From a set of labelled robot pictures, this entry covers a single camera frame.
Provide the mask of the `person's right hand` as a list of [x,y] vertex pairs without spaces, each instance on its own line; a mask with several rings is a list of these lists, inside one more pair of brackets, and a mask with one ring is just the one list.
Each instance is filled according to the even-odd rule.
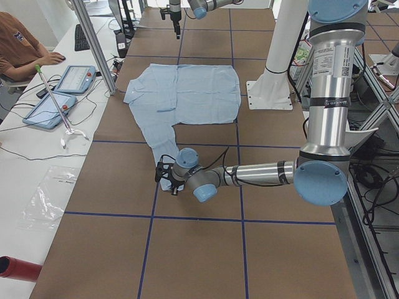
[[49,52],[44,57],[45,65],[57,65],[65,61],[65,57],[58,52]]

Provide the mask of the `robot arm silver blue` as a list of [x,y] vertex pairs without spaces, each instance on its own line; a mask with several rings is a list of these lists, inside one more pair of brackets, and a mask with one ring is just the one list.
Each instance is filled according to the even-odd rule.
[[169,169],[173,187],[185,184],[205,202],[221,186],[293,184],[305,201],[330,206],[347,192],[350,152],[345,128],[356,46],[365,35],[366,1],[310,1],[314,50],[306,144],[295,161],[204,169],[198,154],[182,149]]
[[[189,0],[188,4],[193,11],[195,19],[202,19],[210,11],[230,4],[240,5],[242,2],[243,1],[234,0]],[[180,39],[181,36],[181,11],[182,9],[180,0],[170,0],[166,7],[160,8],[162,20],[166,19],[166,15],[170,16],[177,39]]]

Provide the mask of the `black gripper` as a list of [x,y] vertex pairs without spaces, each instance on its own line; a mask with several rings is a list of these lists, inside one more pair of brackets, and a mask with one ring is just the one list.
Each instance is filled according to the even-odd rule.
[[178,195],[179,191],[184,189],[185,179],[184,177],[171,177],[171,195],[175,196]]
[[176,34],[176,38],[180,39],[180,37],[181,37],[181,28],[180,28],[181,11],[171,12],[170,19],[173,22],[174,32]]

